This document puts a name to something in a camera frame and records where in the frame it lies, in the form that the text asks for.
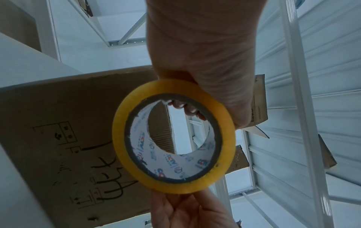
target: roll of yellow adhesive tape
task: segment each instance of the roll of yellow adhesive tape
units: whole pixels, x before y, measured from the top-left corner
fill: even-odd
[[[189,154],[171,154],[150,138],[148,116],[161,101],[179,100],[196,107],[209,121],[204,144]],[[113,144],[123,166],[139,182],[160,192],[196,192],[219,180],[235,154],[235,128],[226,108],[193,83],[158,80],[131,92],[113,121]]]

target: large brown cardboard box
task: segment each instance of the large brown cardboard box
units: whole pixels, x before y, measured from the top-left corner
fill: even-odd
[[[122,168],[111,128],[123,98],[156,79],[151,67],[140,67],[0,89],[0,143],[56,228],[93,228],[149,212],[150,191]],[[149,129],[172,153],[165,106],[152,111]],[[248,166],[238,147],[229,172]]]

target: yellow tape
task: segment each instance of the yellow tape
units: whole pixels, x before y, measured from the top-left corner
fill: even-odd
[[[133,150],[135,150],[135,148],[133,147],[133,149],[129,149],[131,147],[126,146],[127,140],[130,141],[130,137],[128,135],[129,133],[126,131],[126,128],[129,125],[129,119],[134,119],[134,117],[131,117],[131,115],[134,115],[132,112],[134,112],[137,107],[139,109],[139,105],[149,98],[154,96],[162,97],[162,95],[165,97],[164,100],[171,100],[172,98],[170,99],[170,96],[172,95],[180,95],[191,98],[202,104],[204,108],[206,108],[214,117],[216,124],[218,123],[217,129],[219,131],[215,131],[217,134],[215,138],[217,137],[219,139],[221,145],[218,147],[219,151],[215,151],[215,153],[219,154],[219,156],[217,155],[215,163],[209,168],[207,173],[197,177],[196,179],[193,178],[191,181],[188,181],[189,178],[184,178],[172,183],[171,179],[165,181],[162,178],[155,178],[154,174],[151,173],[153,172],[152,170],[150,170],[150,172],[144,171],[144,169],[142,170],[141,165],[139,165],[140,162],[134,160],[132,153],[134,153]],[[186,194],[196,192],[210,186],[226,173],[235,154],[235,128],[226,108],[209,94],[201,90],[198,85],[181,80],[167,79],[153,81],[144,84],[131,92],[122,101],[116,111],[113,121],[112,135],[114,148],[118,158],[129,173],[145,186],[165,193]],[[157,162],[160,163],[163,161],[165,160],[161,157],[158,158]]]

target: corrugated metal wall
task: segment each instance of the corrugated metal wall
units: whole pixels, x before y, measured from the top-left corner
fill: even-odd
[[[361,1],[324,0],[299,18],[319,133],[335,155],[329,173],[361,185]],[[306,227],[317,227],[279,1],[269,0],[256,44],[270,137],[249,134],[257,185]]]

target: hand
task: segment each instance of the hand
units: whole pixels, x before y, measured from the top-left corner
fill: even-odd
[[[147,0],[147,45],[160,78],[198,85],[230,113],[251,118],[257,24],[266,0]],[[194,107],[188,115],[202,118]]]
[[[209,189],[187,195],[153,190],[150,216],[153,228],[238,228]]]

